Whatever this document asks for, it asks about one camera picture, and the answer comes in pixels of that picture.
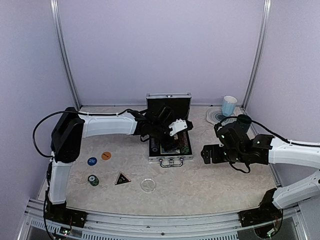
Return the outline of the aluminium poker case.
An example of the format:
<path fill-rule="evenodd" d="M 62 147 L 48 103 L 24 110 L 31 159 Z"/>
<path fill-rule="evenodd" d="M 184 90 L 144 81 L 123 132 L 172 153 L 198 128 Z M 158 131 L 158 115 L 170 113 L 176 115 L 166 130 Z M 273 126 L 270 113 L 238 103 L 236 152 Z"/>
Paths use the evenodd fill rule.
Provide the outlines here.
<path fill-rule="evenodd" d="M 184 161 L 193 159 L 189 131 L 192 95 L 186 93 L 148 93 L 147 109 L 164 123 L 168 133 L 148 140 L 150 162 L 158 162 L 162 168 L 179 168 Z"/>

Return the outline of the green chip stack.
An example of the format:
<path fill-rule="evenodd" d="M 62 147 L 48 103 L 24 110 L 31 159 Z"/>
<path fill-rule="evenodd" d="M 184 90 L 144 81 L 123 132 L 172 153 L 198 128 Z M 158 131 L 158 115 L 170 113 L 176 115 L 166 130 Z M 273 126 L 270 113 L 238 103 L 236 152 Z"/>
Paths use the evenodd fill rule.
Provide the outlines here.
<path fill-rule="evenodd" d="M 98 179 L 98 177 L 96 175 L 90 175 L 88 178 L 87 178 L 87 181 L 89 182 L 89 184 L 93 187 L 96 187 L 99 185 L 100 181 Z"/>

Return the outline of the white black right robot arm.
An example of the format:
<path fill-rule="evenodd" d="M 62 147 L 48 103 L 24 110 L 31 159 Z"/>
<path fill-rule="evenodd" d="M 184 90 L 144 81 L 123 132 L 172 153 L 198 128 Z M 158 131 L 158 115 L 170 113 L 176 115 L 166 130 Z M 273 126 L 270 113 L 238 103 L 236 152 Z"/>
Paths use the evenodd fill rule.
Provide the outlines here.
<path fill-rule="evenodd" d="M 268 190 L 258 207 L 240 211 L 242 227 L 279 219 L 285 208 L 320 194 L 319 143 L 294 142 L 272 131 L 249 138 L 237 121 L 217 123 L 214 131 L 220 143 L 203 146 L 201 157 L 205 164 L 228 163 L 233 167 L 242 163 L 247 168 L 253 164 L 293 165 L 315 169 L 304 179 Z"/>

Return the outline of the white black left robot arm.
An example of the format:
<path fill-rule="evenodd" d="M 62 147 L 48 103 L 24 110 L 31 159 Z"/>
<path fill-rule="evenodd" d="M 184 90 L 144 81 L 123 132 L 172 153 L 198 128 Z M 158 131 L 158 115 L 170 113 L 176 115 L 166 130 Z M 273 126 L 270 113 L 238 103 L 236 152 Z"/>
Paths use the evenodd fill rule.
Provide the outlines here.
<path fill-rule="evenodd" d="M 117 113 L 80 112 L 68 107 L 44 117 L 40 123 L 55 115 L 60 115 L 60 119 L 51 133 L 51 153 L 40 153 L 50 159 L 43 218 L 80 228 L 85 225 L 87 213 L 67 208 L 66 190 L 71 166 L 80 155 L 84 138 L 100 135 L 149 136 L 159 139 L 165 148 L 171 149 L 174 135 L 188 128 L 186 121 L 175 118 L 173 110 L 166 105 L 157 112 L 125 109 Z"/>

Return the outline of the green chip group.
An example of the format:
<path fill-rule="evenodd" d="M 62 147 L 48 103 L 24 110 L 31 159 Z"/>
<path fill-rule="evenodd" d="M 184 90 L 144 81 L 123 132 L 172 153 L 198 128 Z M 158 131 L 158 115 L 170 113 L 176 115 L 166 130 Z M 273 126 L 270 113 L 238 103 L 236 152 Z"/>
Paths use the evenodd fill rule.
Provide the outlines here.
<path fill-rule="evenodd" d="M 182 154 L 189 154 L 190 153 L 190 148 L 188 146 L 182 146 L 180 148 L 180 151 Z"/>

